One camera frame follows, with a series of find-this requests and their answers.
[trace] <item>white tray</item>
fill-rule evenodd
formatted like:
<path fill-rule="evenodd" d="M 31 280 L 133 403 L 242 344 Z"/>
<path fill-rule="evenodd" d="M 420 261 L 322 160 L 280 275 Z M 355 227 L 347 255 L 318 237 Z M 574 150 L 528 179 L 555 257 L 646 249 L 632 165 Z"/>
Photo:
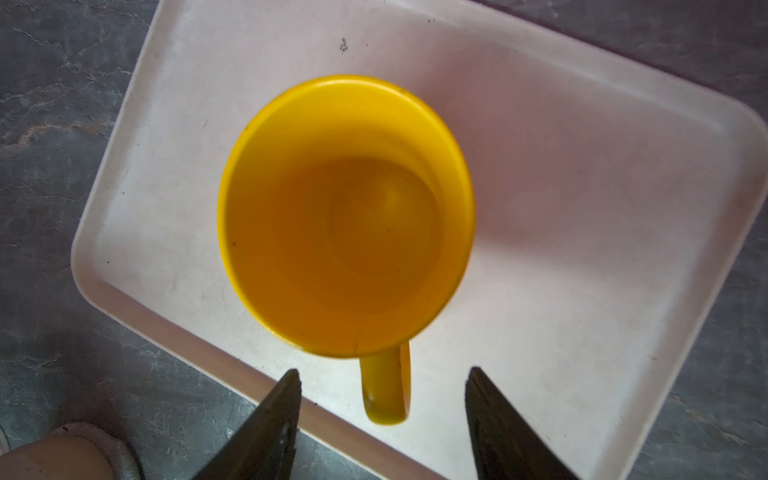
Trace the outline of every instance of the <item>white tray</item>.
<path fill-rule="evenodd" d="M 412 414 L 370 423 L 354 360 L 255 322 L 220 259 L 230 149 L 282 91 L 365 74 L 426 100 L 472 173 L 465 279 L 412 342 Z M 85 298 L 380 475 L 474 478 L 480 365 L 582 478 L 623 478 L 766 194 L 743 105 L 464 0 L 162 0 L 72 250 Z"/>

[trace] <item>stone floor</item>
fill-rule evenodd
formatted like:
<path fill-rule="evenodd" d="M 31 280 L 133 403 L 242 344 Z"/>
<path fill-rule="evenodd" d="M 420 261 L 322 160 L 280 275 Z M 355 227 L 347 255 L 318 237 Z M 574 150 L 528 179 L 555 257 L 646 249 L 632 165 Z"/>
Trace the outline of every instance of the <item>stone floor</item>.
<path fill-rule="evenodd" d="M 488 0 L 672 71 L 768 118 L 768 2 Z M 69 249 L 156 2 L 0 4 L 0 425 L 11 447 L 87 420 L 147 480 L 191 477 L 253 405 L 75 288 Z M 632 471 L 768 478 L 768 214 L 740 254 Z M 372 478 L 306 436 L 294 478 Z"/>

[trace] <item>yellow mug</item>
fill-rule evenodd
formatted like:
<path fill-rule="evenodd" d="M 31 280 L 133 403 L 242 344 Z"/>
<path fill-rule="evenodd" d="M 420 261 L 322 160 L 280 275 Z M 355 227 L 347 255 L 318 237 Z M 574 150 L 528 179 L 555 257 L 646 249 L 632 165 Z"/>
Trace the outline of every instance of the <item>yellow mug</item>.
<path fill-rule="evenodd" d="M 359 357 L 368 417 L 405 420 L 408 341 L 456 290 L 475 233 L 469 172 L 440 117 L 374 78 L 300 84 L 240 135 L 217 215 L 246 308 L 298 349 Z"/>

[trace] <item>mug handle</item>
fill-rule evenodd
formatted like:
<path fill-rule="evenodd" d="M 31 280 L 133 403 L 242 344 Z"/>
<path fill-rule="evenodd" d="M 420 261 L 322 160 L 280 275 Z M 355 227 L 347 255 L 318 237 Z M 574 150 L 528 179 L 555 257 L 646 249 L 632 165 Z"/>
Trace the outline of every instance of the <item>mug handle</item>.
<path fill-rule="evenodd" d="M 368 418 L 395 425 L 411 409 L 411 349 L 408 342 L 360 359 L 362 402 Z"/>

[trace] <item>mug rim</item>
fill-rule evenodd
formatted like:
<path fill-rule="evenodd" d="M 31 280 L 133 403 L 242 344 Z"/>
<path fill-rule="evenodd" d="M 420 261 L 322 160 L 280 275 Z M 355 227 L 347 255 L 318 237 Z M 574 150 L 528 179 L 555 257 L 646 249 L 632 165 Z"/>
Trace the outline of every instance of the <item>mug rim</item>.
<path fill-rule="evenodd" d="M 462 184 L 462 190 L 466 193 L 465 206 L 468 207 L 468 211 L 470 213 L 468 218 L 469 233 L 468 233 L 468 241 L 466 242 L 467 243 L 466 252 L 464 254 L 464 258 L 461 261 L 461 268 L 456 269 L 457 273 L 455 275 L 454 281 L 452 282 L 452 288 L 450 289 L 448 294 L 446 294 L 445 299 L 439 305 L 436 306 L 434 313 L 432 313 L 429 316 L 425 316 L 425 319 L 422 322 L 414 323 L 414 326 L 411 329 L 409 329 L 408 333 L 402 336 L 402 338 L 396 344 L 385 346 L 385 347 L 382 347 L 381 349 L 373 350 L 371 352 L 364 352 L 362 355 L 360 354 L 348 355 L 345 353 L 338 353 L 338 352 L 333 352 L 329 350 L 307 348 L 303 345 L 295 343 L 291 339 L 288 339 L 285 336 L 278 333 L 277 331 L 275 331 L 275 329 L 270 325 L 270 322 L 268 320 L 265 320 L 263 316 L 259 313 L 259 310 L 254 305 L 252 299 L 249 298 L 249 296 L 246 294 L 246 292 L 244 291 L 244 288 L 240 285 L 240 282 L 237 280 L 237 277 L 234 274 L 234 266 L 233 266 L 233 261 L 232 261 L 230 248 L 229 248 L 230 241 L 227 236 L 227 229 L 226 229 L 226 222 L 225 222 L 225 217 L 226 217 L 225 212 L 227 210 L 227 202 L 229 198 L 230 185 L 233 179 L 233 172 L 238 162 L 242 158 L 243 150 L 245 149 L 246 145 L 248 145 L 251 138 L 259 130 L 259 128 L 266 122 L 266 120 L 270 118 L 279 109 L 281 109 L 284 105 L 304 95 L 309 90 L 326 87 L 333 84 L 362 84 L 369 87 L 381 88 L 385 91 L 388 91 L 389 93 L 399 96 L 401 99 L 406 100 L 408 103 L 410 103 L 411 105 L 416 107 L 418 110 L 420 110 L 429 119 L 430 123 L 432 123 L 435 129 L 440 133 L 440 136 L 445 140 L 446 146 L 452 152 L 452 158 L 454 160 L 460 160 L 459 162 L 457 162 L 458 178 Z M 288 343 L 289 345 L 291 345 L 293 348 L 302 350 L 304 352 L 313 353 L 315 355 L 325 356 L 330 358 L 359 358 L 360 356 L 376 355 L 377 353 L 383 352 L 387 349 L 391 349 L 395 346 L 402 345 L 403 343 L 408 342 L 410 339 L 412 339 L 414 336 L 418 335 L 422 330 L 424 330 L 430 323 L 432 323 L 432 321 L 435 318 L 437 318 L 437 316 L 442 312 L 442 310 L 448 304 L 450 299 L 453 298 L 453 296 L 455 295 L 455 292 L 458 289 L 458 285 L 461 283 L 462 278 L 464 277 L 464 274 L 467 270 L 470 253 L 472 251 L 472 244 L 474 243 L 474 239 L 475 239 L 475 222 L 476 222 L 475 217 L 476 217 L 475 194 L 472 189 L 472 180 L 469 175 L 469 168 L 466 164 L 466 159 L 464 158 L 461 148 L 459 147 L 458 142 L 454 138 L 453 133 L 450 131 L 448 126 L 445 124 L 445 122 L 440 118 L 440 116 L 434 110 L 432 110 L 432 108 L 429 107 L 421 98 L 416 97 L 414 94 L 407 91 L 405 88 L 401 88 L 395 84 L 391 84 L 384 80 L 379 80 L 378 78 L 366 77 L 362 75 L 339 74 L 339 75 L 330 75 L 326 77 L 315 78 L 313 80 L 305 81 L 301 84 L 291 87 L 290 89 L 288 89 L 287 91 L 283 92 L 282 94 L 274 98 L 272 101 L 270 101 L 264 108 L 262 108 L 256 114 L 255 117 L 253 117 L 253 119 L 251 119 L 250 122 L 248 122 L 248 125 L 243 129 L 243 131 L 240 133 L 240 136 L 237 138 L 237 142 L 235 142 L 235 145 L 233 146 L 232 151 L 230 152 L 230 155 L 227 158 L 227 165 L 224 168 L 224 171 L 222 173 L 221 184 L 219 188 L 219 196 L 217 201 L 217 236 L 219 240 L 219 251 L 221 253 L 224 269 L 227 273 L 227 279 L 230 281 L 232 287 L 235 290 L 235 293 L 237 294 L 237 297 L 246 307 L 248 312 L 265 329 L 267 329 L 272 335 L 281 339 L 285 343 Z"/>

